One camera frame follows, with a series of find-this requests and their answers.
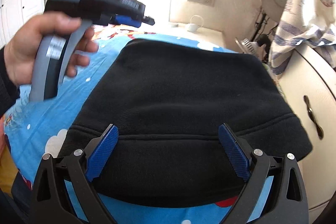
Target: white mug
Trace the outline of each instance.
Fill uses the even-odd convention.
[[[194,17],[199,17],[199,18],[202,19],[202,25],[201,25],[201,26],[198,26],[198,25],[195,24],[195,23],[191,23],[191,21],[192,21],[192,19],[193,19]],[[185,29],[186,29],[187,31],[189,31],[189,32],[196,32],[196,31],[198,30],[198,28],[201,28],[203,25],[204,25],[204,19],[203,19],[203,17],[201,17],[201,16],[199,16],[199,15],[194,15],[194,16],[191,17],[191,19],[190,19],[190,23],[187,24],[187,25],[185,26]]]

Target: hand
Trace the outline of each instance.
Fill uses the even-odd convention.
[[[7,74],[16,85],[30,84],[32,81],[34,62],[42,37],[47,34],[71,34],[81,25],[81,19],[70,18],[61,12],[47,12],[32,17],[14,35],[5,46],[4,59]],[[84,52],[97,52],[98,45],[91,41],[94,30],[89,28],[78,43],[76,50]],[[72,54],[66,75],[75,77],[76,66],[86,67],[90,63],[88,56]]]

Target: blue gripper pad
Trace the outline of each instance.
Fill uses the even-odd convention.
[[[239,144],[224,124],[218,128],[218,139],[223,146],[236,175],[247,182],[251,176],[250,163]]]
[[[110,157],[119,138],[118,128],[112,126],[87,160],[87,169],[85,176],[92,182],[94,178],[100,176],[108,158]]]

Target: barcode label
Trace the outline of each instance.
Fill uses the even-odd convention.
[[[62,37],[53,36],[50,41],[46,56],[52,59],[59,60],[65,42],[66,39]]]

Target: black fabric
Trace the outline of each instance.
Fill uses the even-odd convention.
[[[0,50],[0,117],[10,108],[20,96],[19,89],[7,75],[4,60],[4,47]]]
[[[299,119],[252,55],[136,39],[84,103],[60,156],[84,148],[110,124],[119,142],[99,193],[154,207],[189,207],[238,195],[244,184],[221,147],[226,122],[253,148],[298,160],[312,149]]]

